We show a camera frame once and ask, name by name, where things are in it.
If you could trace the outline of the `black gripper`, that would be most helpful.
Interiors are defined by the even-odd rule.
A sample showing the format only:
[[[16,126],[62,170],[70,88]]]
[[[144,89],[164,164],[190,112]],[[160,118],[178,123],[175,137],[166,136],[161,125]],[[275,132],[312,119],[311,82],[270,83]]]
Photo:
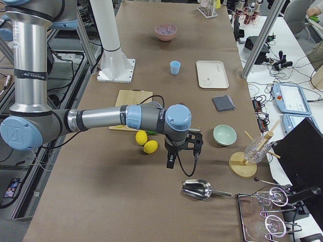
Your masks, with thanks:
[[[176,161],[176,156],[180,149],[187,145],[188,140],[173,141],[169,136],[165,136],[165,148],[168,151],[167,155],[167,168],[173,169]]]

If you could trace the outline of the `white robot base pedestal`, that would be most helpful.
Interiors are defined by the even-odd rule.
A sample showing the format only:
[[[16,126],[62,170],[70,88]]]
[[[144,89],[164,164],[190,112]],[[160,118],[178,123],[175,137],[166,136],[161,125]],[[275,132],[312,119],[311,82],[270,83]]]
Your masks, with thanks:
[[[97,80],[131,83],[136,60],[127,58],[122,52],[113,2],[94,0],[90,4],[103,47]]]

